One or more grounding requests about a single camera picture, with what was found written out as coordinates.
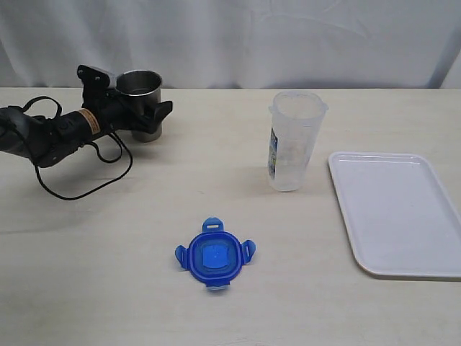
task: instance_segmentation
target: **white backdrop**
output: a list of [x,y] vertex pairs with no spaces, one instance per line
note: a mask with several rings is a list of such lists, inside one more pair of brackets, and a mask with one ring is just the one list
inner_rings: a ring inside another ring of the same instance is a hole
[[0,0],[0,86],[77,87],[80,63],[167,87],[439,87],[460,0]]

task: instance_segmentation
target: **blue lid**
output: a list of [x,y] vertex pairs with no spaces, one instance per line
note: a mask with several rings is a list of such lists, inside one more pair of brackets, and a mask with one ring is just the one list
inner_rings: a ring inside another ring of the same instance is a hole
[[189,248],[179,245],[175,255],[194,278],[209,288],[220,288],[229,285],[255,251],[256,245],[251,240],[240,244],[234,235],[224,232],[219,218],[208,218],[202,233],[193,238]]

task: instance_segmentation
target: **metal cup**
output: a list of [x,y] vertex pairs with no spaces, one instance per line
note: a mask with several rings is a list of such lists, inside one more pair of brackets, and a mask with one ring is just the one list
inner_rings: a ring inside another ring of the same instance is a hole
[[[146,107],[154,109],[161,102],[160,75],[148,70],[134,70],[117,77],[115,89],[128,97],[131,106],[140,115],[144,115]],[[131,131],[133,138],[140,142],[151,142],[161,136],[161,124],[155,133]]]

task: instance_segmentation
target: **plastic cup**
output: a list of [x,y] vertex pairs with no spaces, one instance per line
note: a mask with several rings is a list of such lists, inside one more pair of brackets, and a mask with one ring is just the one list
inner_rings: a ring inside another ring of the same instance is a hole
[[311,92],[280,92],[269,107],[269,183],[277,191],[303,186],[305,172],[328,106]]

